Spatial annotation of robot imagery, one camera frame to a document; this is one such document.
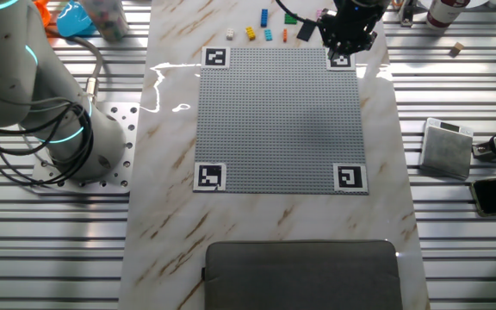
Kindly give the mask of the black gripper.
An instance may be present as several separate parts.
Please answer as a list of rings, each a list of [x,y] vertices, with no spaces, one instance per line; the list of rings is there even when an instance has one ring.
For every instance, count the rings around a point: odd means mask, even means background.
[[[380,20],[379,0],[334,0],[336,9],[323,9],[317,20],[325,43],[364,43],[374,36],[373,29]],[[365,45],[348,45],[346,55],[365,50]],[[328,59],[333,59],[337,46],[327,48]]]

